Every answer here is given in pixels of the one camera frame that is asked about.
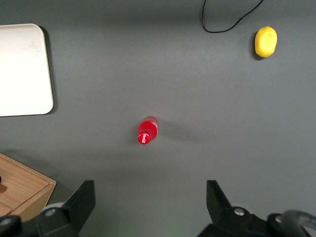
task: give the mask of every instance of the red cap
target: red cap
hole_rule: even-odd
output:
[[[147,132],[141,132],[138,135],[138,141],[140,144],[146,145],[150,142],[150,135]]]

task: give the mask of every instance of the lemon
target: lemon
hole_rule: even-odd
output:
[[[270,26],[262,27],[256,34],[255,50],[260,57],[271,56],[276,49],[277,33]]]

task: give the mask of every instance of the gray surface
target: gray surface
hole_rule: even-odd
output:
[[[208,27],[217,30],[255,1],[212,2]],[[81,236],[197,236],[210,222],[208,179],[261,218],[316,214],[316,1],[265,0],[217,35],[201,28],[201,7],[0,3],[1,25],[45,30],[55,102],[48,115],[0,118],[0,152],[55,179],[51,202],[95,180],[97,205]],[[278,44],[258,60],[254,34],[266,25]],[[160,132],[141,146],[136,128],[147,115]]]

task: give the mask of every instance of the wooden tray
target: wooden tray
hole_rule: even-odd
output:
[[[0,216],[19,215],[23,222],[46,206],[56,181],[0,154]]]

